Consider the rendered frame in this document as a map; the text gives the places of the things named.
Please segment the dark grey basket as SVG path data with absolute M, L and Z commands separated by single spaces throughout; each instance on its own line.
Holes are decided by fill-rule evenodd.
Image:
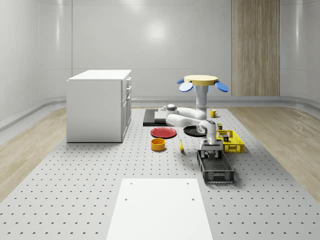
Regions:
M 198 150 L 197 162 L 203 180 L 206 183 L 216 184 L 234 182 L 234 169 L 221 150 Z

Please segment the white board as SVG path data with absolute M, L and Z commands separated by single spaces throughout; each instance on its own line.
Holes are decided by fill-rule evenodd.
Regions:
M 124 178 L 106 240 L 213 240 L 195 178 Z

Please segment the red plate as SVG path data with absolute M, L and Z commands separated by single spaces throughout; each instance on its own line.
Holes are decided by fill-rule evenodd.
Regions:
M 150 134 L 155 138 L 169 139 L 175 137 L 177 132 L 171 127 L 156 127 L 150 131 Z

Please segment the yellow bowl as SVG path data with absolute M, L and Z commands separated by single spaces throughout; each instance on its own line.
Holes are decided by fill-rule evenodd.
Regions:
M 163 138 L 154 138 L 151 140 L 151 149 L 153 151 L 163 151 L 165 149 L 166 141 Z

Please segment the white cabinet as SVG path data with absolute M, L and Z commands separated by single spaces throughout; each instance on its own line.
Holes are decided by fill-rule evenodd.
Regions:
M 67 142 L 123 142 L 131 121 L 131 73 L 87 70 L 67 80 Z

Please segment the yellow basket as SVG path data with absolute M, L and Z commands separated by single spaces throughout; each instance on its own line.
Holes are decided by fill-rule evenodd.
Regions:
M 223 135 L 229 136 L 229 142 L 223 141 Z M 217 130 L 216 139 L 223 141 L 223 151 L 225 153 L 243 153 L 245 144 L 234 130 Z

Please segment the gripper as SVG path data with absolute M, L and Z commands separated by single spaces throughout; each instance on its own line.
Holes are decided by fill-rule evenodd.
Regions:
M 215 143 L 209 144 L 207 139 L 200 142 L 200 151 L 208 159 L 221 159 L 223 152 L 223 141 L 217 139 Z

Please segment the drone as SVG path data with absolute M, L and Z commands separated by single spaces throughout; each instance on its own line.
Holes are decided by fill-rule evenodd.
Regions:
M 216 76 L 211 75 L 187 75 L 183 79 L 177 81 L 180 84 L 179 90 L 181 92 L 188 92 L 195 86 L 215 86 L 222 92 L 228 92 L 229 88 L 221 83 Z

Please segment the black plate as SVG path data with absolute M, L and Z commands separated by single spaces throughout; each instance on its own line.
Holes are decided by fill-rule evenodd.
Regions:
M 206 134 L 204 133 L 199 133 L 197 131 L 197 126 L 196 125 L 189 125 L 189 126 L 186 126 L 183 128 L 183 131 L 186 135 L 188 136 L 191 136 L 191 137 L 197 137 L 197 138 L 200 138 L 200 137 L 205 137 Z

